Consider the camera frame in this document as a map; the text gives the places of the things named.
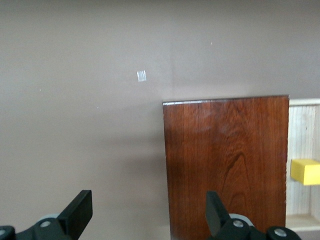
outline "wooden shelf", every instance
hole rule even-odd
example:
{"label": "wooden shelf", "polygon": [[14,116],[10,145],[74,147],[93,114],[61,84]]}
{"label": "wooden shelf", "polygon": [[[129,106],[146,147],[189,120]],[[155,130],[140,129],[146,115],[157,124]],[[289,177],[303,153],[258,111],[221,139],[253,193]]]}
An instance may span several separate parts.
{"label": "wooden shelf", "polygon": [[320,230],[320,221],[309,214],[288,215],[285,226],[295,232]]}
{"label": "wooden shelf", "polygon": [[320,105],[320,98],[310,98],[310,99],[290,99],[290,106],[310,106],[310,105]]}

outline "gray wall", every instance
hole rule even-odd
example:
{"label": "gray wall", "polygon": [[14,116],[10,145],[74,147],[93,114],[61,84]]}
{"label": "gray wall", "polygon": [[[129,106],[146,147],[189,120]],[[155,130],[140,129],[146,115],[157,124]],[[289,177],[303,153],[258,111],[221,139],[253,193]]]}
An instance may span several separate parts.
{"label": "gray wall", "polygon": [[0,225],[17,231],[91,189],[82,239],[168,239],[162,101],[320,97],[320,1],[50,2],[0,3]]}

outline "wooden board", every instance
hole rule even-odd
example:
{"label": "wooden board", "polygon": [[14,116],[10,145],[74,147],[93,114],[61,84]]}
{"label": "wooden board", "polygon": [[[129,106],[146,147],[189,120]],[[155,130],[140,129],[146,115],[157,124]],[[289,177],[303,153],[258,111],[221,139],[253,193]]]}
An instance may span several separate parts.
{"label": "wooden board", "polygon": [[291,105],[289,107],[286,215],[310,213],[311,186],[303,186],[300,182],[292,179],[290,172],[292,159],[313,158],[315,117],[315,105]]}
{"label": "wooden board", "polygon": [[286,221],[287,96],[164,102],[170,232],[210,236],[206,192],[265,231]]}
{"label": "wooden board", "polygon": [[[314,121],[314,139],[312,158],[320,161],[320,105],[315,108]],[[311,206],[310,212],[318,221],[320,221],[320,185],[311,188]]]}

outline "small tag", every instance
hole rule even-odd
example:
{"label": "small tag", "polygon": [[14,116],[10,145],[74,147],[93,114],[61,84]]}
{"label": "small tag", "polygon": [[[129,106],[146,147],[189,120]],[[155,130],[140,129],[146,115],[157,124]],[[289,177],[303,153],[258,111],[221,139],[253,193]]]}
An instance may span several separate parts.
{"label": "small tag", "polygon": [[143,70],[143,71],[137,71],[136,74],[138,75],[138,82],[147,81],[146,71],[145,71],[145,70]]}

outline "light wood panel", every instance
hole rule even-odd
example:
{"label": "light wood panel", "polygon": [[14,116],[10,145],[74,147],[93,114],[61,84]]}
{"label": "light wood panel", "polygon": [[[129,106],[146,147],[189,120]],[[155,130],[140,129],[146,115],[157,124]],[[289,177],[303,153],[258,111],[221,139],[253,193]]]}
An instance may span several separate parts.
{"label": "light wood panel", "polygon": [[171,239],[203,240],[206,192],[265,231],[285,225],[287,96],[163,103]]}
{"label": "light wood panel", "polygon": [[[313,153],[315,160],[320,161],[320,105],[315,107]],[[320,186],[311,187],[311,215],[320,221]]]}
{"label": "light wood panel", "polygon": [[286,172],[286,214],[310,213],[310,186],[290,177],[292,159],[312,159],[315,132],[315,106],[289,107],[288,161]]}

